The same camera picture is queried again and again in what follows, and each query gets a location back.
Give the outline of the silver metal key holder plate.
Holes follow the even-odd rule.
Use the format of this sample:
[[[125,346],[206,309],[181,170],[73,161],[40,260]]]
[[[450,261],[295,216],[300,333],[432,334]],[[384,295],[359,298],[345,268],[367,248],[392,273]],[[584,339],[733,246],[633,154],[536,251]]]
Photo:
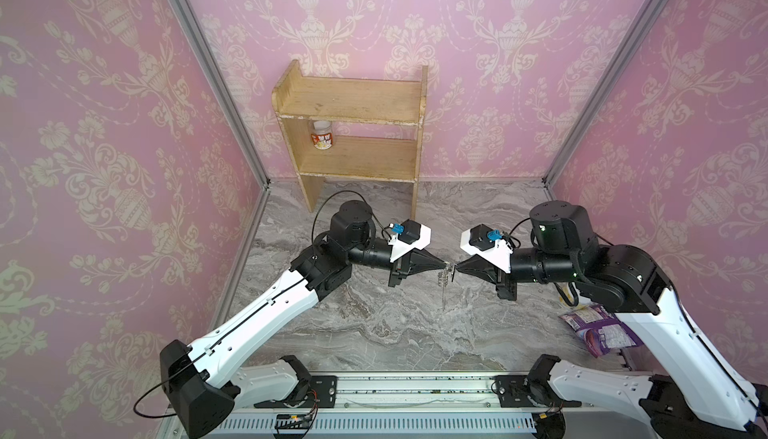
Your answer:
[[[440,298],[441,298],[441,310],[446,310],[446,294],[447,294],[447,287],[450,283],[452,283],[454,280],[454,265],[453,264],[447,264],[444,269],[442,269],[438,273],[438,286],[440,288]]]

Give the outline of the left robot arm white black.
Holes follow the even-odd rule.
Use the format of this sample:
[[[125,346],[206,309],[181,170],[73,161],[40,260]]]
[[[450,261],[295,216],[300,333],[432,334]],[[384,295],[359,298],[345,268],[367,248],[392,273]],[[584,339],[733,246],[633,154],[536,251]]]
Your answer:
[[[296,356],[251,372],[243,365],[285,325],[346,283],[356,266],[387,271],[391,287],[447,267],[426,249],[429,227],[406,220],[391,228],[390,239],[377,236],[368,203],[343,203],[328,230],[314,237],[257,299],[193,342],[174,340],[162,349],[160,386],[188,437],[204,437],[233,411],[248,406],[317,408],[312,376]]]

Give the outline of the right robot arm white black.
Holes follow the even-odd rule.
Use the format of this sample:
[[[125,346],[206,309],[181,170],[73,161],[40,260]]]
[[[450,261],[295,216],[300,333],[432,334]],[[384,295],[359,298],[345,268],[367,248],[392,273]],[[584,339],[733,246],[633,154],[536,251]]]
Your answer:
[[[460,247],[469,257],[456,271],[492,284],[509,301],[516,300],[521,283],[566,283],[626,325],[665,370],[608,373],[544,354],[526,377],[536,404],[591,404],[632,418],[660,438],[766,437],[766,386],[728,363],[649,253],[601,244],[587,210],[565,201],[535,206],[529,220],[529,248],[485,224],[464,231]]]

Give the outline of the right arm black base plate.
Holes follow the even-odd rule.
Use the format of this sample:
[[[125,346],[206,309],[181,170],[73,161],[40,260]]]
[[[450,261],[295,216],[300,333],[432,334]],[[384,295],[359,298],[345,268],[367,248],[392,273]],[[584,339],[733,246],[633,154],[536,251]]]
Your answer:
[[[549,396],[547,392],[532,392],[527,384],[525,375],[497,375],[492,378],[491,392],[498,399],[501,408],[544,408],[559,410],[561,408],[579,408],[580,401],[564,401]]]

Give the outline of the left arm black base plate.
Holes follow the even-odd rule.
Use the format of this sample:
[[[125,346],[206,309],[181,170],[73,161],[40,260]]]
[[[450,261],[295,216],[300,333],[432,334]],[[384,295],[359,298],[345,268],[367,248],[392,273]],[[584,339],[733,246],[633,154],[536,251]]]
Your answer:
[[[336,375],[313,375],[309,381],[300,382],[297,389],[284,400],[270,400],[257,403],[256,409],[290,409],[314,406],[319,409],[331,409],[336,403],[338,377]]]

